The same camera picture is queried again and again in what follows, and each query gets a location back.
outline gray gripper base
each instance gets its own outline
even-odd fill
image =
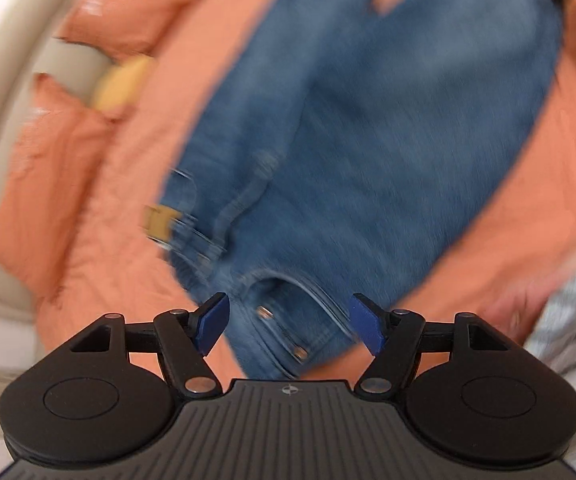
[[[129,458],[75,471],[20,461],[0,475],[216,479],[576,480],[576,474],[563,462],[513,472],[450,462],[419,442],[392,405],[359,400],[345,383],[238,381],[219,399],[188,403],[162,438]]]

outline orange blanket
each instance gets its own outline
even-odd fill
[[[397,0],[375,0],[384,9]],[[66,265],[60,293],[38,305],[48,349],[105,312],[129,322],[192,308],[159,248],[142,232],[172,162],[216,85],[272,0],[196,0],[169,32],[137,109],[114,137]],[[430,320],[480,312],[508,283],[541,272],[576,245],[576,0],[546,108],[520,161],[469,232],[402,306]],[[363,347],[311,377],[354,381]],[[157,370],[153,356],[134,362]],[[241,375],[224,340],[209,356],[224,383]]]

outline black circular disc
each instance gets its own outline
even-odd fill
[[[110,462],[161,433],[174,408],[167,384],[129,364],[100,368],[73,366],[70,377],[31,369],[9,385],[0,423],[16,454],[47,465]]]
[[[431,446],[477,465],[560,456],[576,431],[572,387],[538,362],[504,363],[506,352],[482,353],[413,381],[405,396],[413,427]]]

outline blue denim jeans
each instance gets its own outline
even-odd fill
[[[250,378],[347,349],[354,292],[420,284],[512,167],[561,34],[551,0],[275,2],[161,199],[179,282],[230,296]]]

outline orange fabric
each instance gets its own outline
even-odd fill
[[[0,205],[0,264],[40,298],[63,275],[79,212],[114,126],[45,74],[13,148]]]
[[[149,54],[170,24],[193,0],[79,0],[57,34],[123,61]]]
[[[382,9],[397,1],[375,0]],[[121,311],[137,322],[169,308],[192,308],[159,248],[142,232],[143,208],[157,201],[213,89],[271,2],[199,0],[167,35],[135,113],[104,160],[61,293],[38,305],[37,326],[48,349],[105,312]],[[519,162],[469,232],[401,307],[443,321],[461,310],[481,312],[503,287],[544,272],[576,246],[576,0],[568,2],[565,27],[556,80]],[[157,370],[154,356],[134,359]],[[308,377],[354,381],[369,359],[356,346]],[[224,384],[241,376],[224,339],[208,361]]]

